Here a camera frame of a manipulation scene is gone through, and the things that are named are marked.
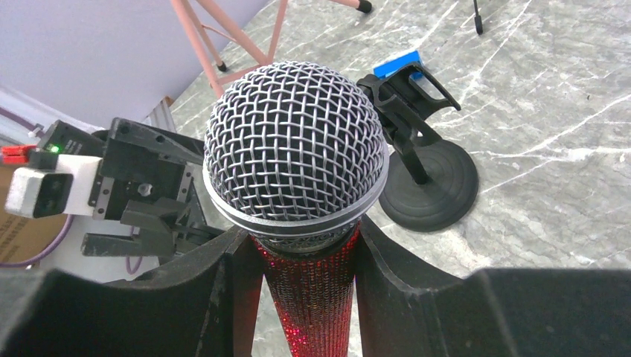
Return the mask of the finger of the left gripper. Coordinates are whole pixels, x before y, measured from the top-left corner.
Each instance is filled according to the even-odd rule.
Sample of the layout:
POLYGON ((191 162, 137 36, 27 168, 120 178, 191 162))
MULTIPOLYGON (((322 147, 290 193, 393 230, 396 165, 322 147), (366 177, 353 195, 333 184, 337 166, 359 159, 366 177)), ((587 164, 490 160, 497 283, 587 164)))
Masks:
POLYGON ((217 229, 205 224, 203 214, 188 202, 160 198, 153 203, 128 201, 120 223, 164 234, 216 237, 217 229))
POLYGON ((142 231, 132 236, 88 233, 80 251, 86 257, 172 257, 196 248, 197 244, 172 234, 142 231))

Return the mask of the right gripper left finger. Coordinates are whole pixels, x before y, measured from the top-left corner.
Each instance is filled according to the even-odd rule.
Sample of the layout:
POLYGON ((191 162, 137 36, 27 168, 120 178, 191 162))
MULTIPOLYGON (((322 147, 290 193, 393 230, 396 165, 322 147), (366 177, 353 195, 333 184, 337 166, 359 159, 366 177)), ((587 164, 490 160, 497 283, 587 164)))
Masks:
POLYGON ((1 273, 3 356, 249 356, 262 269, 232 228, 134 280, 1 273))

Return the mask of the red glitter microphone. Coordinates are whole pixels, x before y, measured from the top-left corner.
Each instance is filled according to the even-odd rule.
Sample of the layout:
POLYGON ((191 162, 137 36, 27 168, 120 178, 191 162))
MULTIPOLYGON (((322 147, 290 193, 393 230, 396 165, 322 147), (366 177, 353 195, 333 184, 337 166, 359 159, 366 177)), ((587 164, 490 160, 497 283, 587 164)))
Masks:
POLYGON ((236 80, 207 122, 204 184, 252 238, 293 356, 346 356, 362 216, 388 176, 367 94, 313 62, 236 80))

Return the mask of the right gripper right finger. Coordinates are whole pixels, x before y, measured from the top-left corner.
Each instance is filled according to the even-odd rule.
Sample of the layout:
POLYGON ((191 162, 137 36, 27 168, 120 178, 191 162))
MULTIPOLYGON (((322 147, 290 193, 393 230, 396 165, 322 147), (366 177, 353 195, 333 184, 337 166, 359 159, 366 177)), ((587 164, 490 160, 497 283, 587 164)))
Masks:
POLYGON ((483 268, 453 276, 369 218, 356 275, 365 356, 628 356, 630 272, 483 268))

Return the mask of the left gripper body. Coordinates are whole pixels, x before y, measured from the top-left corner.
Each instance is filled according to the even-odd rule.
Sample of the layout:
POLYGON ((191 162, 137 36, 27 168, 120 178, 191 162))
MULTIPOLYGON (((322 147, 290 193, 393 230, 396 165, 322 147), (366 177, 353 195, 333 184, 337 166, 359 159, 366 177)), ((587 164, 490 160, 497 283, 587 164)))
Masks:
POLYGON ((193 165, 202 163, 201 140, 132 120, 116 118, 96 131, 102 161, 93 186, 93 217, 119 221, 128 202, 194 197, 193 165))

